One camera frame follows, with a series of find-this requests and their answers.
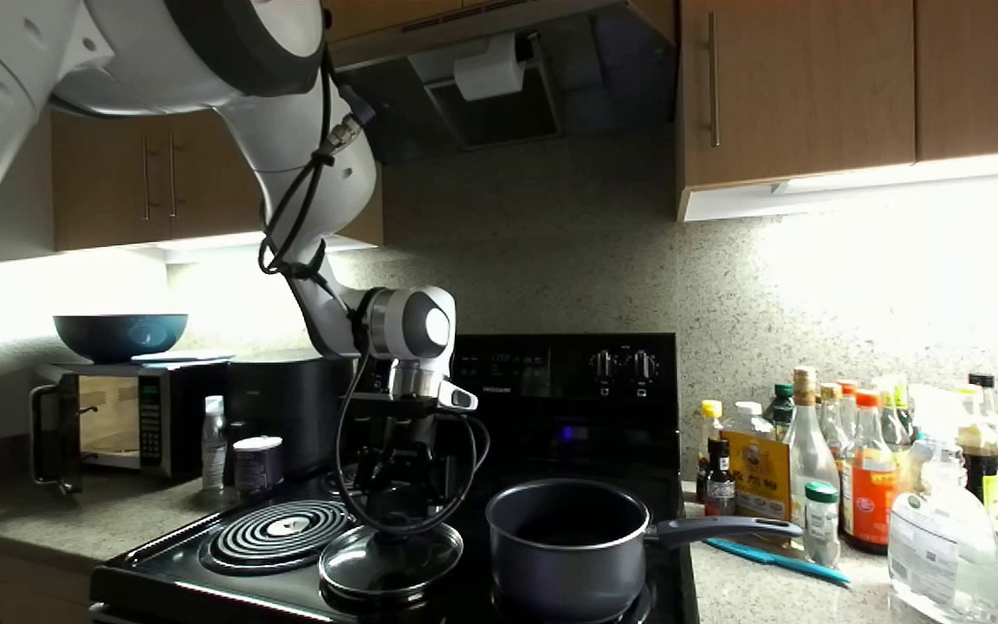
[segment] range hood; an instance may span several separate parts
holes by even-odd
[[[522,0],[333,48],[383,163],[672,124],[674,48],[627,0]]]

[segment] stove knob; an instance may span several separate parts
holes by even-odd
[[[635,351],[635,396],[649,398],[649,386],[658,378],[658,362],[649,351]]]
[[[613,368],[616,364],[610,351],[594,354],[594,376],[595,376],[601,396],[610,396]]]

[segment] blue bowl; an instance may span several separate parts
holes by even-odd
[[[182,314],[54,316],[59,340],[92,364],[122,364],[170,351],[188,330]]]

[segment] pot handle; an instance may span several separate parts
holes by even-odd
[[[663,549],[683,549],[688,542],[721,538],[721,534],[776,534],[800,538],[803,530],[788,519],[769,518],[703,518],[703,519],[663,519],[644,530],[644,542]]]

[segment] kitchen counter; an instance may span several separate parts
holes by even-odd
[[[132,477],[91,477],[88,492],[59,501],[26,483],[0,486],[0,551],[91,568],[204,512],[196,483],[155,486]],[[849,591],[796,571],[754,567],[693,546],[699,616],[716,624],[875,624],[921,621],[889,605],[885,559],[847,551]]]
[[[10,478],[0,483],[0,551],[91,568],[210,512],[193,492],[196,483],[88,477],[83,492],[62,501],[26,478]]]

